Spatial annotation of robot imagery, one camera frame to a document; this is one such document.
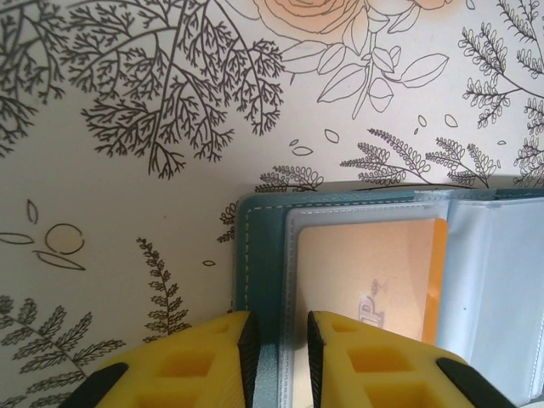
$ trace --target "rose illustration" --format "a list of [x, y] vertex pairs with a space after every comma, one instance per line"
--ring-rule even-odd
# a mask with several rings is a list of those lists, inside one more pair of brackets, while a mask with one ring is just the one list
[[366, 0], [378, 13], [385, 15], [402, 14], [410, 7], [416, 5], [425, 10], [435, 10], [451, 3], [451, 0]]
[[229, 0], [246, 17], [258, 17], [279, 36], [299, 41], [341, 43], [343, 34], [360, 35], [364, 43], [368, 27], [365, 0]]

